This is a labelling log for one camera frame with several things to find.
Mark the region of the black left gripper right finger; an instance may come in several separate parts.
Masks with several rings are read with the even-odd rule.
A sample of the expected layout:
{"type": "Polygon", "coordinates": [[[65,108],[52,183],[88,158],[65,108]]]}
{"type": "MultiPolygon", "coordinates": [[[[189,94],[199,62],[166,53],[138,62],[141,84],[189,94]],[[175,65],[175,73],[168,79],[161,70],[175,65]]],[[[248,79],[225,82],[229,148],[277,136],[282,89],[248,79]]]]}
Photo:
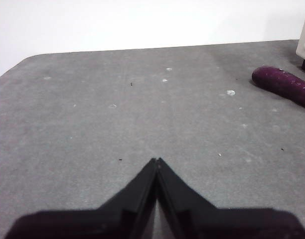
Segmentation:
{"type": "Polygon", "coordinates": [[[272,208],[220,209],[156,160],[158,200],[177,239],[305,239],[297,217],[272,208]]]}

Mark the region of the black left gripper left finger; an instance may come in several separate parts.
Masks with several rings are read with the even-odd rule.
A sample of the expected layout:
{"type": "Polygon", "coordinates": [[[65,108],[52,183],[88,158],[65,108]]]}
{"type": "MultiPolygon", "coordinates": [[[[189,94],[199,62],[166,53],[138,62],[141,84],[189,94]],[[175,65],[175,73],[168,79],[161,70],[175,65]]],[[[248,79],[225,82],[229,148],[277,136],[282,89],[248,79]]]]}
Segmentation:
{"type": "Polygon", "coordinates": [[[102,206],[40,211],[18,218],[7,239],[139,239],[154,209],[156,159],[102,206]]]}

